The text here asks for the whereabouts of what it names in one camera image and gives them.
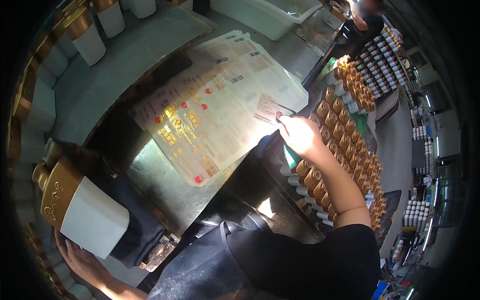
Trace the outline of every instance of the bottle with gold cap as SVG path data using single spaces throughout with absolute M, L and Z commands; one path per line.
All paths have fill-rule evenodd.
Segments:
M 328 130 L 328 128 L 325 125 L 322 125 L 320 128 L 320 135 L 322 136 L 322 140 L 324 144 L 326 145 L 328 141 L 333 137 L 331 132 Z
M 347 123 L 347 118 L 350 116 L 350 113 L 348 111 L 348 109 L 346 109 L 345 107 L 342 107 L 342 110 L 340 111 L 340 113 L 338 114 L 338 118 L 340 119 L 340 121 L 345 124 Z
M 108 38 L 116 36 L 125 29 L 125 22 L 117 0 L 93 0 L 92 3 Z
M 313 167 L 313 164 L 306 161 L 305 159 L 302 160 L 301 162 L 299 162 L 296 168 L 298 176 L 303 177 L 307 175 L 312 167 Z
M 328 85 L 334 85 L 347 77 L 347 71 L 342 65 L 337 65 L 326 76 L 325 80 Z
M 338 121 L 338 116 L 333 112 L 333 110 L 329 110 L 325 118 L 325 125 L 328 128 L 333 129 L 337 121 Z
M 27 67 L 13 103 L 13 116 L 40 132 L 49 132 L 55 123 L 55 92 Z
M 340 140 L 344 132 L 345 132 L 345 126 L 343 126 L 343 124 L 340 121 L 337 121 L 333 129 L 333 137 L 337 140 Z
M 105 55 L 107 48 L 93 25 L 88 8 L 72 6 L 71 11 L 75 10 L 70 15 L 65 14 L 62 24 L 80 55 L 89 66 L 93 66 Z
M 65 32 L 65 27 L 63 27 L 63 13 L 57 12 L 53 17 L 54 25 L 51 30 L 52 37 L 55 40 L 55 45 L 57 45 L 60 50 L 65 54 L 67 58 L 73 57 L 77 54 L 78 49 L 72 43 L 72 40 L 69 38 L 68 34 Z
M 342 135 L 342 138 L 338 142 L 338 144 L 340 145 L 340 149 L 345 151 L 348 148 L 348 145 L 350 144 L 350 142 L 351 142 L 350 136 L 348 135 L 347 132 L 344 132 Z
M 26 163 L 40 162 L 45 148 L 44 133 L 25 126 L 16 118 L 11 119 L 9 129 L 8 158 Z
M 326 146 L 327 146 L 327 149 L 330 150 L 330 152 L 332 152 L 332 154 L 334 154 L 335 151 L 338 149 L 334 139 L 331 139 L 330 141 L 328 141 Z
M 68 66 L 68 59 L 54 43 L 50 33 L 42 31 L 36 40 L 35 58 L 53 75 L 60 76 Z
M 335 97 L 335 91 L 328 87 L 325 91 L 325 101 L 328 104 L 332 105 L 333 104 L 333 97 Z
M 64 156 L 53 169 L 36 166 L 43 191 L 41 215 L 69 240 L 106 259 L 130 222 L 128 210 L 80 173 Z
M 330 110 L 330 104 L 328 104 L 327 101 L 322 100 L 322 101 L 320 102 L 320 104 L 318 105 L 317 115 L 318 115 L 320 118 L 325 118 L 325 116 L 327 115 L 327 113 L 328 113 L 329 110 Z
M 320 182 L 322 175 L 317 167 L 313 166 L 310 171 L 308 172 L 307 176 L 305 176 L 305 186 L 309 188 L 315 188 L 315 186 Z
M 345 130 L 347 130 L 348 133 L 352 133 L 355 129 L 355 121 L 350 118 L 350 119 L 347 119 L 347 122 L 345 123 Z
M 335 85 L 335 95 L 342 96 L 353 89 L 353 82 L 350 79 L 344 79 Z
M 339 114 L 342 111 L 343 107 L 343 101 L 340 98 L 335 99 L 332 105 L 332 109 L 335 113 Z
M 156 12 L 155 0 L 130 0 L 130 9 L 138 19 L 143 19 Z
M 57 77 L 54 76 L 45 66 L 40 66 L 32 51 L 27 53 L 26 68 L 29 67 L 33 68 L 38 78 L 43 80 L 43 82 L 45 82 L 49 87 L 53 87 Z

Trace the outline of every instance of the barcode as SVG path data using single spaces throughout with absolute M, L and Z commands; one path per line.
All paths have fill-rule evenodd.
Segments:
M 240 80 L 242 80 L 242 79 L 243 79 L 243 76 L 240 75 L 240 76 L 237 76 L 237 77 L 235 77 L 235 78 L 230 79 L 230 82 L 231 82 L 232 84 L 234 84 L 235 82 L 238 82 L 238 81 L 240 81 Z
M 227 60 L 228 60 L 228 57 L 225 56 L 225 57 L 222 58 L 222 59 L 216 60 L 215 63 L 216 63 L 216 64 L 219 64 L 219 63 L 222 63 L 222 62 L 227 61 Z

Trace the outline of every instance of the person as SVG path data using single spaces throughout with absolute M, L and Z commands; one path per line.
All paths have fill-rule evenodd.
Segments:
M 337 218 L 324 241 L 303 244 L 270 230 L 236 230 L 222 222 L 183 249 L 147 295 L 113 278 L 92 254 L 64 242 L 56 231 L 68 266 L 114 300 L 267 298 L 262 292 L 282 299 L 370 299 L 381 270 L 362 193 L 313 121 L 280 113 L 277 119 L 286 145 L 319 169 L 328 189 Z
M 355 2 L 347 0 L 352 8 Z M 338 36 L 346 36 L 347 41 L 344 45 L 338 45 L 338 56 L 348 54 L 354 60 L 361 54 L 365 44 L 373 41 L 379 36 L 384 27 L 382 19 L 383 0 L 362 0 L 356 4 L 359 9 L 352 11 L 352 18 L 347 19 L 342 27 L 342 34 Z

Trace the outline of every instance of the gold and white bottle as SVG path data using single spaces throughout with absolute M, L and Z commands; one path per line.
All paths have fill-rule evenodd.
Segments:
M 125 22 L 117 0 L 93 0 L 93 7 L 108 38 L 116 36 L 125 29 Z
M 63 20 L 63 26 L 80 55 L 89 66 L 96 64 L 106 53 L 88 8 L 80 5 L 71 15 Z
M 50 171 L 36 166 L 32 180 L 43 191 L 41 215 L 80 247 L 103 259 L 130 222 L 128 210 L 81 174 L 64 156 Z

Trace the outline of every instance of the white plastic container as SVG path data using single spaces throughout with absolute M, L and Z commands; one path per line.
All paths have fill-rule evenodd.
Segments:
M 117 0 L 94 0 L 93 6 L 108 38 L 116 36 L 125 29 L 125 22 Z
M 244 23 L 272 41 L 280 39 L 321 7 L 318 0 L 210 0 L 214 11 Z
M 155 0 L 130 0 L 130 10 L 138 19 L 146 18 L 156 12 Z

